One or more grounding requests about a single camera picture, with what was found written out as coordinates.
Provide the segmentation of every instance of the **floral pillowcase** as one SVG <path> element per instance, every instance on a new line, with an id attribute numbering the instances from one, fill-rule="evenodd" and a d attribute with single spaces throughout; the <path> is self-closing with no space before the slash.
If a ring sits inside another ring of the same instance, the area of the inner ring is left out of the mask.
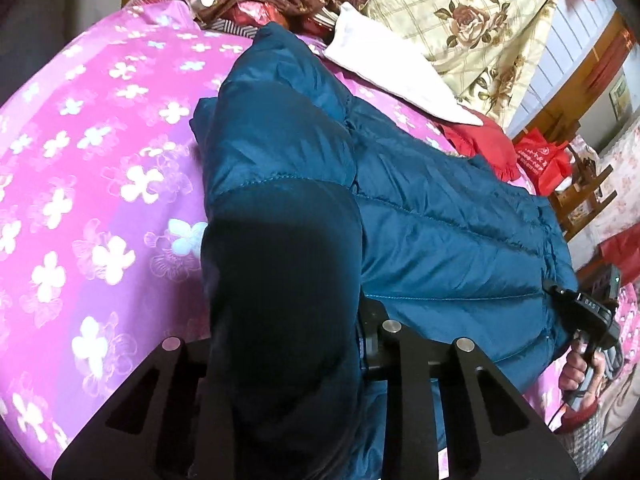
<path id="1" fill-rule="evenodd" d="M 368 15 L 421 49 L 460 102 L 505 128 L 544 51 L 557 0 L 371 0 Z"/>

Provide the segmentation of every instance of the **black mount bracket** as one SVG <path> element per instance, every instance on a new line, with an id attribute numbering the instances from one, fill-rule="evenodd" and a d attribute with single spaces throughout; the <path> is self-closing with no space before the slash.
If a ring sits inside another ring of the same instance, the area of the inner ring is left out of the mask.
<path id="1" fill-rule="evenodd" d="M 578 480 L 519 391 L 468 338 L 444 344 L 360 301 L 367 381 L 388 384 L 382 480 L 436 480 L 440 389 L 452 480 Z M 71 442 L 52 480 L 236 480 L 231 403 L 210 340 L 165 339 Z"/>

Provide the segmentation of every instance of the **red sleeve cuff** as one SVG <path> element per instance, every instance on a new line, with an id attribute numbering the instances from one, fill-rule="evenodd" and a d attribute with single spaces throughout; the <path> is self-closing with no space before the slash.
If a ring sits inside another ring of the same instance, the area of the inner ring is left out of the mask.
<path id="1" fill-rule="evenodd" d="M 587 422 L 598 411 L 598 401 L 596 400 L 591 406 L 584 410 L 580 410 L 574 416 L 567 418 L 562 416 L 562 426 L 556 430 L 556 433 L 572 433 L 580 428 L 585 422 Z"/>

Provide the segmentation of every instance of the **hand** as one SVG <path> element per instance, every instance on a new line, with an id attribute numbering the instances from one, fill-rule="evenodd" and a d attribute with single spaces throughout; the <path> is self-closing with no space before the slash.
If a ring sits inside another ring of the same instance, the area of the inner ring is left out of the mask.
<path id="1" fill-rule="evenodd" d="M 583 347 L 584 344 L 579 339 L 575 339 L 574 342 L 571 343 L 571 351 L 567 355 L 566 364 L 564 365 L 564 368 L 562 368 L 562 373 L 558 379 L 558 387 L 563 391 L 572 392 L 577 390 L 578 386 L 580 386 L 584 381 L 584 373 L 587 371 L 587 363 L 581 355 L 581 351 L 584 351 Z M 591 366 L 593 366 L 593 379 L 591 380 L 589 389 L 582 398 L 579 411 L 592 406 L 597 400 L 596 394 L 600 389 L 600 384 L 602 383 L 606 369 L 604 355 L 601 352 L 596 352 L 593 355 Z M 574 410 L 567 407 L 564 416 L 571 417 L 575 414 L 576 412 L 574 412 Z"/>

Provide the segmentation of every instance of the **blue down jacket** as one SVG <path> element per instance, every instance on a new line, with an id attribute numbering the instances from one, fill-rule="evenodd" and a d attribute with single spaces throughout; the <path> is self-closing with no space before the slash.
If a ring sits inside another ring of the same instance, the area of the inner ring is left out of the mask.
<path id="1" fill-rule="evenodd" d="M 399 130 L 280 26 L 191 127 L 241 478 L 380 477 L 385 385 L 362 381 L 361 289 L 425 337 L 472 338 L 520 390 L 566 345 L 542 280 L 577 283 L 548 201 Z"/>

